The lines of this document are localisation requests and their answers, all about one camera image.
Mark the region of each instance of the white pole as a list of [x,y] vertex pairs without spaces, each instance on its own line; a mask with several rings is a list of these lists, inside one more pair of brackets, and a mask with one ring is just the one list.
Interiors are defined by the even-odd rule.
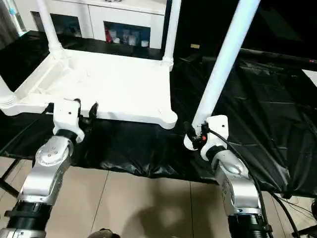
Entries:
[[167,40],[165,45],[163,63],[169,65],[170,71],[172,71],[173,64],[174,64],[173,54],[174,54],[176,32],[177,32],[181,3],[182,3],[181,0],[172,0],[172,7],[171,7],[170,17],[169,17],[169,25],[168,25]]
[[[238,3],[192,123],[197,135],[201,133],[200,125],[211,116],[217,104],[260,1],[240,0]],[[193,150],[193,145],[187,135],[184,139],[184,145]]]
[[12,106],[17,101],[16,95],[9,89],[0,76],[0,108]]
[[46,0],[37,0],[37,3],[46,37],[49,41],[49,51],[54,55],[54,57],[60,58],[62,56],[63,47],[58,41],[53,21],[45,1]]

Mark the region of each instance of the red bottle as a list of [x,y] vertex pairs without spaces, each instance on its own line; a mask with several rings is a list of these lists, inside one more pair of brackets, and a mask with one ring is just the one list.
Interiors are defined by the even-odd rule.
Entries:
[[105,27],[105,33],[106,33],[106,42],[112,43],[112,38],[107,27]]

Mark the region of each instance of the black tarp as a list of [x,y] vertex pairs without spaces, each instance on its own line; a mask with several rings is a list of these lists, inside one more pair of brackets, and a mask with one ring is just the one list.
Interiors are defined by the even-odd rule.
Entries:
[[[81,38],[60,37],[60,41],[67,49],[111,54],[118,54],[119,49]],[[158,52],[129,47],[119,54],[160,58]],[[45,36],[28,33],[0,51],[0,75],[15,90],[47,55]],[[72,165],[150,178],[212,182],[209,164],[183,145],[183,122],[192,120],[212,65],[209,60],[188,63],[175,59],[170,76],[172,109],[178,115],[174,129],[98,119],[78,145]],[[214,114],[228,116],[229,141],[245,157],[263,190],[317,195],[316,95],[317,88],[300,69],[236,62]],[[38,117],[42,118],[36,126],[7,149],[7,156],[32,158],[51,136],[53,122],[51,115],[7,117],[1,113],[0,146]]]

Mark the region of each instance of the floor tile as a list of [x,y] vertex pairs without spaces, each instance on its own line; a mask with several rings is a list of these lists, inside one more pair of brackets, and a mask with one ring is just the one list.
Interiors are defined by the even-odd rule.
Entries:
[[[193,229],[195,238],[230,237],[227,216],[222,202],[222,192],[218,185],[191,182]],[[284,238],[274,203],[264,192],[264,203],[273,235]]]
[[[20,189],[31,170],[31,162],[26,161],[12,186]],[[90,234],[98,203],[104,188],[108,171],[70,167],[64,175],[63,186],[51,218],[47,225],[49,238],[86,238]],[[5,194],[0,201],[0,227],[7,224],[3,217],[11,210],[16,199]]]
[[[5,171],[10,167],[10,165],[13,163],[14,159],[12,158],[6,158],[6,157],[0,157],[0,177],[5,173]],[[8,184],[11,184],[13,179],[16,177],[22,166],[24,165],[25,160],[21,160],[16,167],[11,171],[9,176],[6,178],[6,182]],[[0,188],[0,201],[3,198],[5,194],[5,191]]]
[[262,194],[268,223],[272,226],[273,229],[273,236],[275,238],[285,238],[286,236],[283,230],[283,226],[278,216],[272,196],[268,192],[263,192]]
[[[296,197],[293,196],[289,202],[292,202],[298,206],[301,206],[303,208],[306,208],[307,210],[311,211],[311,204],[312,204],[312,199],[311,198],[306,198],[306,197]],[[298,208],[294,205],[289,205],[286,202],[283,202],[287,208],[287,210],[289,211],[290,215],[292,216],[294,223],[297,227],[298,230],[310,227],[310,226],[314,226],[317,225],[316,220],[313,218],[313,216],[302,210],[301,208]],[[282,208],[280,207],[280,205],[274,201],[274,204],[276,206],[276,210],[278,212],[278,215],[280,217],[285,235],[287,238],[292,238],[292,232],[293,229],[289,223],[289,220],[287,219],[284,211],[282,210]]]
[[110,172],[92,231],[121,238],[191,238],[188,181]]
[[[21,169],[18,171],[17,175],[13,179],[13,181],[10,183],[12,187],[20,191],[25,178],[29,174],[31,168],[32,168],[32,162],[31,161],[22,161],[23,165]],[[5,193],[2,199],[0,200],[0,227],[5,227],[8,218],[4,217],[4,213],[6,210],[11,210],[16,203],[16,198],[11,196],[8,193]]]

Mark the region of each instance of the white cabinet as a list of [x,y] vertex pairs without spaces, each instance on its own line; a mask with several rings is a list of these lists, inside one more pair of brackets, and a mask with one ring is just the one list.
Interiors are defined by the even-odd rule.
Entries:
[[[43,30],[36,0],[15,1],[26,29]],[[47,0],[47,3],[58,34],[105,41],[105,30],[108,29],[121,43],[127,43],[126,32],[130,32],[128,37],[136,36],[137,45],[145,41],[149,42],[150,48],[161,48],[166,0],[114,3],[105,0]]]
[[101,6],[89,6],[89,11],[95,39],[106,40],[106,27],[117,29],[121,32],[120,36],[127,29],[139,32],[139,42],[146,40],[150,42],[150,48],[161,48],[164,16]]
[[[42,22],[36,0],[15,2],[26,30],[41,30]],[[58,0],[48,0],[47,4],[57,33],[93,38],[88,5]]]

